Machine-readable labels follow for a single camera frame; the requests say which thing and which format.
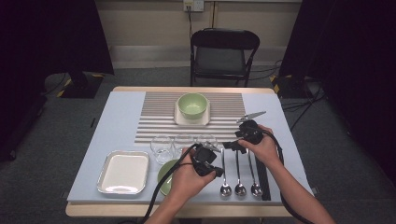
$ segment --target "green bowl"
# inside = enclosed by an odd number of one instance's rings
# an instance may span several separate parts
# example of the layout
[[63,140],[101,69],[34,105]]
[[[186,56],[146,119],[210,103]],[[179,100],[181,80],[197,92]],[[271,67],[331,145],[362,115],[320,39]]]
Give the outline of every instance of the green bowl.
[[207,99],[200,93],[186,93],[178,98],[177,105],[185,119],[200,119],[207,109]]
[[[172,166],[175,165],[175,163],[177,162],[177,160],[172,160],[167,162],[166,164],[164,164],[161,169],[160,172],[158,172],[157,175],[157,182],[160,182],[160,180],[163,178],[164,175],[166,175],[166,173],[172,168]],[[166,178],[165,182],[163,182],[163,185],[160,187],[160,192],[163,195],[167,195],[169,193],[169,191],[172,188],[172,175],[170,175],[168,178]]]

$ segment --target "table edge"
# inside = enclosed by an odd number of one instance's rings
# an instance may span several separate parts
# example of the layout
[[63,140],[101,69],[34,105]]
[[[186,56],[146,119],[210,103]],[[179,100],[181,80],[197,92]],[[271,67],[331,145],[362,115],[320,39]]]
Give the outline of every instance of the table edge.
[[172,92],[235,92],[275,94],[270,88],[223,88],[223,87],[135,87],[118,86],[113,91],[172,91]]
[[[68,203],[70,217],[143,217],[147,204],[130,203]],[[175,217],[291,217],[282,203],[272,205],[185,204]]]

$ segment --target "gray carpet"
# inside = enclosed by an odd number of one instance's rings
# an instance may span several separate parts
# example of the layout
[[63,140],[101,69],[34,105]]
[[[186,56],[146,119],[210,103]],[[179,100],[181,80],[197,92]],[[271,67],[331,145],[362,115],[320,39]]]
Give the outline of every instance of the gray carpet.
[[[262,70],[269,66],[256,66]],[[41,116],[17,149],[17,159],[0,163],[0,223],[112,223],[125,218],[68,217],[66,195],[91,142],[107,96],[116,86],[189,86],[190,68],[119,69],[106,76],[94,99],[47,94]],[[268,72],[254,72],[263,77]],[[51,90],[62,74],[47,78]],[[234,82],[198,79],[197,86],[234,86]],[[268,78],[249,87],[272,87]],[[283,104],[303,99],[281,100]],[[289,125],[303,112],[285,112]],[[337,223],[396,223],[396,190],[376,163],[347,135],[342,119],[327,100],[314,103],[292,131],[311,187]],[[206,219],[204,223],[259,223],[251,219]],[[267,218],[265,223],[294,223]]]

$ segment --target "glass cup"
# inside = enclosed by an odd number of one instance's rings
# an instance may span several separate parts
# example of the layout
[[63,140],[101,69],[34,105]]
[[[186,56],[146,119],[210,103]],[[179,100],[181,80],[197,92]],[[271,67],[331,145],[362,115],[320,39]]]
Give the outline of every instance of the glass cup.
[[218,146],[218,140],[213,136],[212,134],[201,134],[197,138],[197,143],[202,143],[204,144],[205,142],[209,142],[212,144],[214,147]]
[[166,135],[154,137],[150,143],[151,151],[154,153],[155,160],[159,164],[166,164],[173,159],[172,139]]
[[179,134],[174,140],[174,157],[175,159],[180,158],[181,150],[183,147],[190,147],[194,144],[194,138],[186,133]]

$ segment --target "baseboard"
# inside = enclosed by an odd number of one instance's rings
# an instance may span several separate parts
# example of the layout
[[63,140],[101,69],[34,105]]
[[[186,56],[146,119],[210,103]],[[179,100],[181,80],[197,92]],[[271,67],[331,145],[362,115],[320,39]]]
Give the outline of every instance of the baseboard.
[[[253,65],[273,65],[283,59],[286,47],[259,48]],[[111,46],[113,67],[148,68],[190,66],[189,46]]]

